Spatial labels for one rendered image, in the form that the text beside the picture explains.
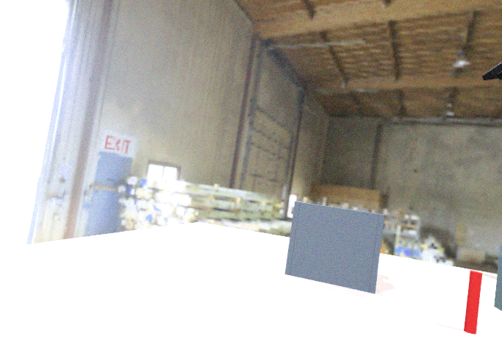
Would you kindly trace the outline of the red peg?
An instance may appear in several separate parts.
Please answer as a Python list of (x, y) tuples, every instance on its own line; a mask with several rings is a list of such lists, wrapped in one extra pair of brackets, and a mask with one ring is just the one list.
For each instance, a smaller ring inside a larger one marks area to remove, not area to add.
[(477, 333), (478, 326), (477, 320), (481, 281), (482, 273), (470, 270), (464, 331), (475, 335)]

